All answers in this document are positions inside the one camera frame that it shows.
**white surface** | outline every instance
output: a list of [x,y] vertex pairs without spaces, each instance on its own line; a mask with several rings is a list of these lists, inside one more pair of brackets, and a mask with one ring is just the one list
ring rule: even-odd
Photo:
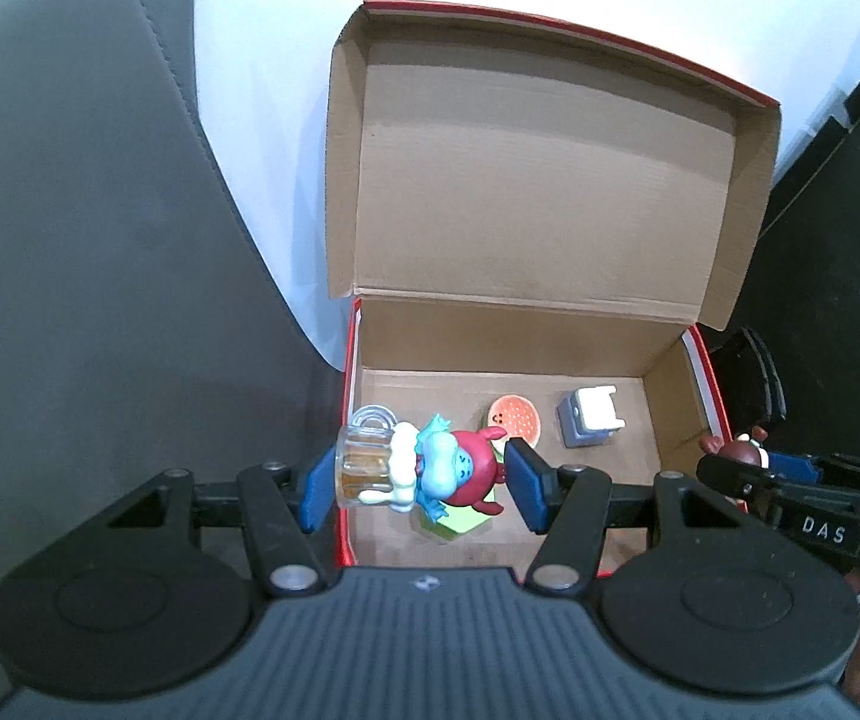
[[577,390],[577,419],[584,432],[590,430],[617,431],[626,427],[623,419],[617,419],[614,409],[616,387],[582,386]]
[[[330,301],[323,127],[330,49],[361,0],[195,0],[200,115],[297,321],[344,366]],[[671,50],[783,104],[778,171],[860,80],[860,0],[439,0],[572,20]]]

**open box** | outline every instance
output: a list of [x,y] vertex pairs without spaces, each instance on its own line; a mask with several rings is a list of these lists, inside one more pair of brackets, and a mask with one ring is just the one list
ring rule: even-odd
[[[577,25],[368,1],[334,47],[326,135],[333,295],[356,295],[349,415],[481,426],[529,398],[537,451],[615,482],[692,472],[726,415],[694,323],[723,328],[766,206],[779,108],[719,74]],[[556,406],[614,384],[627,426],[563,447]],[[506,510],[452,541],[386,508],[341,512],[344,565],[511,565]],[[643,548],[611,535],[602,567]]]

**box lid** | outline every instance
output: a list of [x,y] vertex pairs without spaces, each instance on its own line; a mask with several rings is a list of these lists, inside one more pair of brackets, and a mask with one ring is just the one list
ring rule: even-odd
[[779,106],[681,57],[487,8],[367,1],[333,50],[333,295],[726,325]]

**metal bolt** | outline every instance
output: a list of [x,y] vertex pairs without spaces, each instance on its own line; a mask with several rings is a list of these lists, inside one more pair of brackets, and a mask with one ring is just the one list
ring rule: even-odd
[[567,590],[580,581],[580,573],[569,565],[551,562],[534,571],[534,581],[548,590]]
[[297,592],[317,584],[318,574],[309,565],[281,565],[270,573],[270,584],[281,590]]

